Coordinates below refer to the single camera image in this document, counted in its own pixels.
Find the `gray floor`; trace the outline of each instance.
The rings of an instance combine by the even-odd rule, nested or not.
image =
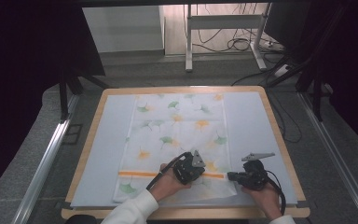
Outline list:
[[[103,54],[102,60],[106,77],[100,79],[120,88],[227,86],[238,78],[258,72],[250,54],[199,55],[195,57],[193,73],[185,72],[184,57],[163,57],[158,53],[139,52],[136,56],[130,53]],[[264,75],[248,78],[239,85],[257,85],[264,78]],[[81,132],[79,136],[65,136],[28,223],[65,221],[61,218],[61,208],[65,206],[64,198],[103,91],[87,80],[81,81],[85,90],[80,95],[71,123],[74,129],[81,126]],[[297,218],[296,223],[358,223],[358,209],[300,103],[295,83],[296,77],[293,77],[268,92],[270,101],[275,105],[276,119],[281,127],[285,126],[285,143],[310,205],[309,220]],[[0,179],[0,223],[10,223],[13,219],[60,120],[59,105],[58,87],[55,86],[45,92],[43,107],[32,130]],[[343,160],[358,181],[358,136],[328,103],[328,98],[322,100],[322,116]],[[267,221],[250,220],[250,223]]]

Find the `wooden frame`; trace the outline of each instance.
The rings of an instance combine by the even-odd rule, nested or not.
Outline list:
[[[272,131],[275,135],[277,144],[282,154],[282,159],[286,165],[288,174],[293,183],[295,194],[300,202],[305,202],[306,198],[301,185],[298,181],[295,168],[290,159],[289,153],[287,152],[286,145],[283,142],[281,132],[278,127],[278,123],[273,115],[269,99],[266,92],[262,87],[258,86],[243,86],[243,87],[154,87],[154,88],[127,88],[127,89],[108,89],[103,92],[100,103],[98,104],[95,112],[94,119],[89,129],[89,135],[86,139],[83,152],[80,156],[72,184],[69,188],[68,194],[65,201],[70,203],[75,195],[77,185],[80,182],[80,178],[83,175],[86,167],[86,162],[89,157],[92,143],[95,134],[100,123],[103,108],[109,95],[120,95],[120,94],[155,94],[155,93],[214,93],[214,92],[243,92],[243,91],[257,91],[260,94],[263,105],[266,109],[268,120],[271,124]],[[91,210],[91,209],[78,209],[71,210],[67,208],[62,209],[62,217],[69,218],[73,215],[91,215],[96,218],[105,218],[111,209],[105,210]],[[310,215],[310,209],[308,207],[287,206],[286,215],[292,217],[308,217]],[[150,220],[177,220],[177,219],[249,219],[249,218],[260,218],[265,217],[263,212],[254,206],[244,207],[197,207],[197,208],[159,208],[154,212],[149,219]]]

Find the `black curtain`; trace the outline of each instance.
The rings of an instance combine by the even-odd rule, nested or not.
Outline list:
[[[351,1],[321,59],[331,104],[358,134],[358,1]]]
[[[43,92],[74,71],[104,75],[81,7],[0,3],[0,176],[32,127]]]

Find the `yellow flower print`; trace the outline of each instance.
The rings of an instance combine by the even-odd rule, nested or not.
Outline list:
[[[179,147],[179,146],[180,146],[180,142],[178,142],[176,139],[173,139],[171,145],[172,145],[173,147]]]
[[[150,152],[139,149],[138,159],[144,160],[150,157]]]
[[[222,94],[222,93],[217,93],[217,94],[214,96],[214,99],[215,99],[215,101],[221,101],[221,100],[223,100],[223,94]]]
[[[200,119],[199,121],[196,122],[196,129],[200,129],[200,131],[202,131],[202,128],[208,125],[209,125],[208,120]]]
[[[173,123],[183,121],[182,116],[177,115],[177,114],[172,115],[172,119],[173,119]]]
[[[206,144],[206,148],[208,148],[208,149],[215,148],[215,147],[216,147],[216,143],[215,143],[214,140],[209,141],[209,142]]]
[[[214,166],[214,161],[206,161],[206,168],[210,171],[210,172],[217,172],[217,167]]]
[[[154,110],[154,107],[151,105],[146,105],[145,108],[147,111]]]

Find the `hand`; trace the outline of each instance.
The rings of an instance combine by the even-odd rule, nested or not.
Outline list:
[[[164,169],[167,164],[163,163],[160,165],[159,170]],[[173,173],[173,169],[168,169],[168,171],[159,179],[159,181],[149,190],[153,197],[159,202],[162,199],[167,198],[168,196],[173,195],[180,189],[190,189],[191,185],[183,185],[176,178]]]
[[[245,187],[242,187],[241,190],[252,196],[256,205],[264,212],[269,220],[272,221],[282,216],[278,193],[270,183],[267,183],[262,190],[251,190]]]

